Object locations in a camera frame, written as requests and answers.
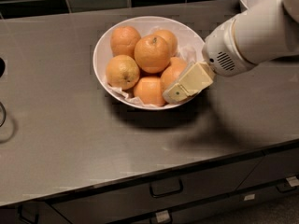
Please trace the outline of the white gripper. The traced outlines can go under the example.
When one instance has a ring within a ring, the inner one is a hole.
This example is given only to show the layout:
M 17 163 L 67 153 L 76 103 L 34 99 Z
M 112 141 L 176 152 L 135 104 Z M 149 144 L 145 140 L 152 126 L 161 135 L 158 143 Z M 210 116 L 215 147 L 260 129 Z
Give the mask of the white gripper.
M 163 91 L 163 98 L 169 104 L 183 103 L 197 95 L 213 83 L 215 73 L 232 77 L 255 67 L 255 64 L 241 55 L 237 47 L 235 21 L 236 17 L 232 17 L 206 38 L 202 49 L 206 63 L 189 63 L 179 77 Z

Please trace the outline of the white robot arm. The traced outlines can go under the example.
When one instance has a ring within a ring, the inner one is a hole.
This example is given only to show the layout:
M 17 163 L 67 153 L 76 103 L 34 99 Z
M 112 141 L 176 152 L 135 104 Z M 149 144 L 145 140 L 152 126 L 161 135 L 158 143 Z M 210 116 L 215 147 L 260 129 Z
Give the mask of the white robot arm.
M 232 77 L 258 64 L 299 54 L 299 0 L 263 0 L 218 26 L 202 49 L 203 60 L 189 64 L 163 92 L 182 103 L 216 75 Z

